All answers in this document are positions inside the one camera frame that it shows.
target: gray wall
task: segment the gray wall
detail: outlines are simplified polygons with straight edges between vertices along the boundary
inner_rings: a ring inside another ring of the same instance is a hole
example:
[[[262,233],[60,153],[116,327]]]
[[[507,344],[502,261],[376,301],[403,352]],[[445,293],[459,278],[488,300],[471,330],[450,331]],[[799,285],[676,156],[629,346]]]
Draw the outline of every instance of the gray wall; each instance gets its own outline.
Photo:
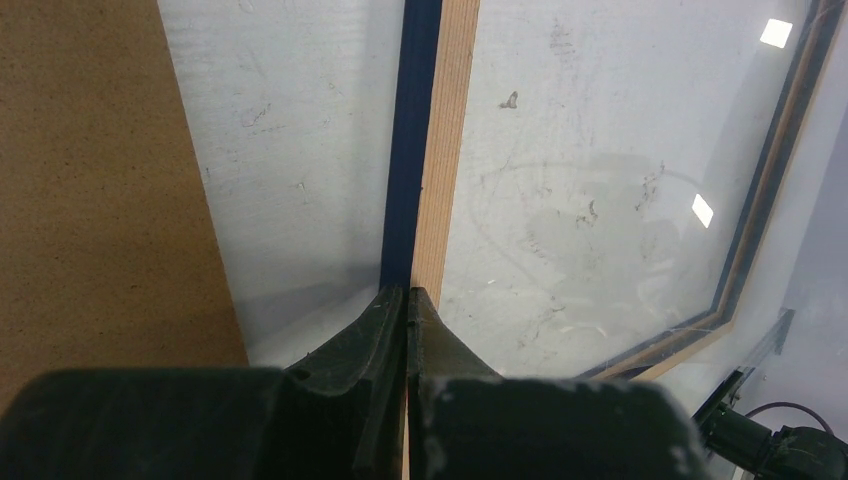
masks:
[[[801,403],[822,415],[837,436],[848,439],[848,116],[784,305],[797,313],[783,354],[763,365],[740,409],[774,401]],[[757,420],[772,429],[816,425],[806,414],[783,408],[764,412]]]

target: black mechanical device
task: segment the black mechanical device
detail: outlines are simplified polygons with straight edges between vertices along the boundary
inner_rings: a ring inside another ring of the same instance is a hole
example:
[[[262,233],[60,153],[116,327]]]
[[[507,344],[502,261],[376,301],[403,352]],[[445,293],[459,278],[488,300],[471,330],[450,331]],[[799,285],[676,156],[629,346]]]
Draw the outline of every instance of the black mechanical device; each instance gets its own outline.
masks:
[[[719,455],[762,478],[846,478],[835,437],[771,436],[713,397],[695,420]],[[395,479],[407,408],[413,480],[709,478],[696,422],[661,388],[501,378],[400,288],[285,370],[42,376],[0,420],[0,478]]]

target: dark blue strip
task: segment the dark blue strip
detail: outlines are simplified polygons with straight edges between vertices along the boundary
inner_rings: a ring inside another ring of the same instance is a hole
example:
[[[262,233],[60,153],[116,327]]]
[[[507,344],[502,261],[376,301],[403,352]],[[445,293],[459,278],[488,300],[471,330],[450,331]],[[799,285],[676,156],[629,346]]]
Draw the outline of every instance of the dark blue strip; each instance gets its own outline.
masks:
[[[389,163],[380,288],[409,287],[424,172],[441,0],[406,0]]]

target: brown board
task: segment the brown board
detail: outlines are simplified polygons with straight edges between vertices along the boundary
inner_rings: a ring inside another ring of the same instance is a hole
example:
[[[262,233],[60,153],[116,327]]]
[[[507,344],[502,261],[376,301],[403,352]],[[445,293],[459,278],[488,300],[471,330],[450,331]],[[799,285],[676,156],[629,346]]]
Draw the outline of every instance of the brown board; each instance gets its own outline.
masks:
[[[0,410],[246,355],[155,0],[0,2]]]

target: wire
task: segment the wire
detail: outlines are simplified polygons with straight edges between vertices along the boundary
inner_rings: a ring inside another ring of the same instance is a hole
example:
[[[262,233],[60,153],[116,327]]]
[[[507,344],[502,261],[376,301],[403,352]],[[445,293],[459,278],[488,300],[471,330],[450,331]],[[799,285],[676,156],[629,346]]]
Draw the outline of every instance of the wire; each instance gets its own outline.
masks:
[[[751,418],[754,415],[757,415],[758,413],[762,413],[762,412],[764,412],[768,409],[778,408],[778,407],[794,408],[796,410],[801,410],[802,412],[806,413],[807,415],[815,418],[816,421],[819,422],[819,424],[822,426],[822,428],[824,429],[825,432],[833,435],[833,429],[830,428],[830,425],[828,425],[827,422],[825,422],[823,418],[821,418],[821,415],[814,412],[813,409],[811,409],[809,407],[805,407],[805,406],[800,405],[798,403],[792,403],[792,402],[767,403],[765,405],[760,405],[759,407],[757,407],[757,408],[751,410],[750,412],[746,413],[745,417]]]

